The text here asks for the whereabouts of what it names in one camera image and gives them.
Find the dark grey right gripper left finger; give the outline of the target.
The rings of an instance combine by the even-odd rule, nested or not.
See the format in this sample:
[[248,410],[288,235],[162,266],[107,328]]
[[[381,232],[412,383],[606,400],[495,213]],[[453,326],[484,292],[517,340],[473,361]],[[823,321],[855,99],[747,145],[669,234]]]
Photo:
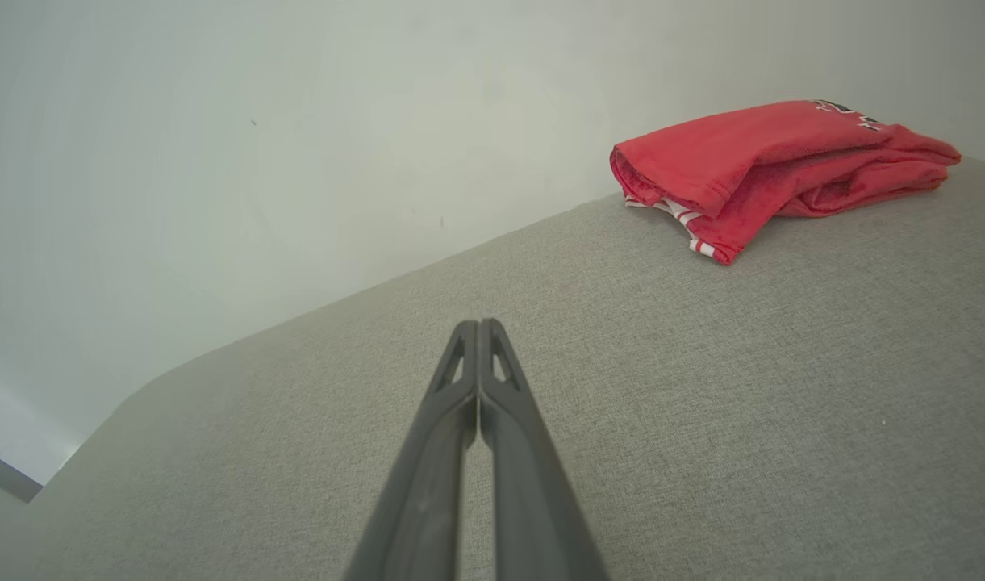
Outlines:
[[347,580],[455,580],[464,458],[478,425],[478,322],[450,334],[379,494]]

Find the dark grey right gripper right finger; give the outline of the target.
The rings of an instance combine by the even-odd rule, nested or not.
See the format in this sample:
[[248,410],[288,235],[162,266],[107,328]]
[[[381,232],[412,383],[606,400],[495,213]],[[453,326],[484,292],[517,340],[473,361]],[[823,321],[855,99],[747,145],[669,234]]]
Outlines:
[[478,402],[493,456],[496,578],[609,579],[506,328],[495,319],[478,325]]

